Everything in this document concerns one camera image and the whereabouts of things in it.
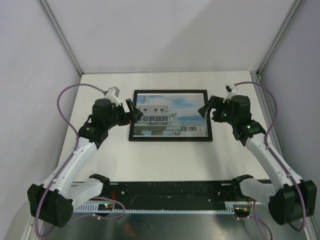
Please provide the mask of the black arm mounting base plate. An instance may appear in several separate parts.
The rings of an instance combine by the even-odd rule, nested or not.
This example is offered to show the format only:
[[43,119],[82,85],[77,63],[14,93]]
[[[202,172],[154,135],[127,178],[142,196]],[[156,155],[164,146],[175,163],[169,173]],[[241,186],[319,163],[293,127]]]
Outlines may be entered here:
[[224,202],[250,199],[232,180],[110,182],[99,196],[147,210],[221,210]]

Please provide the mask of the aluminium corner post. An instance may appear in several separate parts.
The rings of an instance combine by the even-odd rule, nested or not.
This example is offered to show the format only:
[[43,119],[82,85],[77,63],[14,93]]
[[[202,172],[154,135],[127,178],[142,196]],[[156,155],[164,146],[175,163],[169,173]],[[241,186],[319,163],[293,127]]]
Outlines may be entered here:
[[62,49],[64,50],[65,54],[69,58],[71,64],[73,65],[74,69],[76,70],[77,74],[81,77],[84,73],[81,69],[81,66],[65,36],[60,24],[57,21],[57,18],[51,9],[47,0],[37,0],[41,10],[43,11],[45,17],[47,18],[48,23],[50,24],[54,34],[56,35],[58,41],[61,44]]
[[292,25],[293,21],[295,20],[296,16],[298,15],[304,3],[305,3],[305,0],[293,1],[291,7],[289,8],[288,13],[286,14],[275,37],[272,40],[271,45],[269,46],[265,56],[263,57],[262,62],[260,63],[259,67],[256,70],[256,74],[258,76],[261,76],[262,73],[264,72],[266,66],[268,65],[269,61],[272,59],[274,53],[276,52],[277,48],[281,44],[283,38],[285,37],[287,31],[289,30],[290,26]]

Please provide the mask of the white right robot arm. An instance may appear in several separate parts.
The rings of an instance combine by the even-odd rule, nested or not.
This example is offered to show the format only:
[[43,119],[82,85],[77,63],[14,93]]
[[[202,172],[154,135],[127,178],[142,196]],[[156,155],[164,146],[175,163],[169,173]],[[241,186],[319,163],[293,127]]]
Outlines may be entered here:
[[314,215],[315,183],[303,180],[268,142],[265,129],[252,119],[251,102],[247,96],[235,95],[223,99],[213,95],[198,109],[198,113],[204,119],[231,125],[234,138],[255,156],[271,181],[267,185],[250,176],[238,177],[239,183],[230,188],[235,200],[250,197],[260,202],[279,225]]

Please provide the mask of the left aluminium corner post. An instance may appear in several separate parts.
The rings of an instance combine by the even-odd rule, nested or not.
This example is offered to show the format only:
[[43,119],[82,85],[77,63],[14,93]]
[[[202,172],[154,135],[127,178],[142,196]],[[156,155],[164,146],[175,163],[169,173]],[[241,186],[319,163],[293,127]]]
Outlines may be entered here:
[[51,9],[47,0],[37,0],[41,10],[43,11],[45,17],[47,18],[48,23],[50,24],[54,34],[56,35],[58,41],[61,44],[62,49],[64,50],[65,54],[69,58],[71,64],[73,65],[74,69],[76,70],[77,74],[81,77],[84,73],[81,69],[81,66],[65,36],[60,24],[57,21],[57,18]]

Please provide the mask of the right aluminium corner post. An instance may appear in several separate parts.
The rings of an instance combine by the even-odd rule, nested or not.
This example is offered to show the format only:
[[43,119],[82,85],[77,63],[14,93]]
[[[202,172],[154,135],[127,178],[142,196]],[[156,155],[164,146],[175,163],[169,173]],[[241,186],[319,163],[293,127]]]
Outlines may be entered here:
[[260,63],[259,67],[256,70],[256,74],[258,76],[261,76],[262,73],[264,72],[266,66],[268,65],[269,61],[272,59],[274,53],[276,52],[277,48],[281,44],[283,38],[285,37],[287,31],[289,30],[290,26],[292,25],[293,21],[295,20],[296,16],[298,15],[304,3],[305,3],[305,0],[293,1],[291,7],[289,8],[288,13],[286,14],[275,37],[272,40],[271,45],[269,46],[265,56],[263,57],[262,62]]

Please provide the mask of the aluminium table edge rail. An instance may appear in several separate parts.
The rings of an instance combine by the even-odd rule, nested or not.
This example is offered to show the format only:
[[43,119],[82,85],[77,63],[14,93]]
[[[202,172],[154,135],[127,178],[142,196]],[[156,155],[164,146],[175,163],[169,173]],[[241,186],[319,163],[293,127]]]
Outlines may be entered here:
[[[278,133],[276,125],[276,120],[279,113],[277,101],[273,100],[273,94],[268,91],[265,86],[263,86],[262,78],[261,76],[258,76],[256,74],[256,71],[249,71],[249,75],[252,82],[256,83],[256,85],[254,85],[254,89],[267,125],[267,130],[269,130],[268,144],[272,146],[274,148],[274,151],[278,152],[279,155],[281,155],[281,157],[284,159],[284,162],[287,163],[285,149],[282,146],[280,135]],[[298,184],[304,181],[298,173],[294,172],[293,168],[289,166],[288,163],[286,168],[289,172],[292,173],[292,176]]]

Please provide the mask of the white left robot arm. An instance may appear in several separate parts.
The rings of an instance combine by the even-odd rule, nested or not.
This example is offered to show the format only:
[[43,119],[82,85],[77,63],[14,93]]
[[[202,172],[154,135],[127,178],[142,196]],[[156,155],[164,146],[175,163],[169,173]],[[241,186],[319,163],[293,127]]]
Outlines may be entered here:
[[107,199],[111,193],[107,177],[93,174],[75,188],[72,188],[72,184],[107,139],[110,129],[137,123],[142,116],[143,113],[131,99],[120,104],[108,98],[97,99],[92,106],[92,113],[77,132],[69,157],[42,184],[32,184],[27,190],[31,215],[62,228],[80,205],[94,197]]

